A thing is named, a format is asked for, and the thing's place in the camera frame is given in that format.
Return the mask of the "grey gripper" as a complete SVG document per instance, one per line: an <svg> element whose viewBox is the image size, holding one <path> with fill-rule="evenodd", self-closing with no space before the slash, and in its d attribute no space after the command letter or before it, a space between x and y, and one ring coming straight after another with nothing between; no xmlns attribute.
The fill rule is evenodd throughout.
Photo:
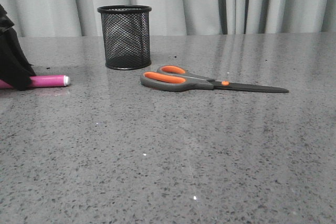
<svg viewBox="0 0 336 224"><path fill-rule="evenodd" d="M22 51L13 26L6 10L1 7L1 80L23 91L31 85L30 78L36 74Z"/></svg>

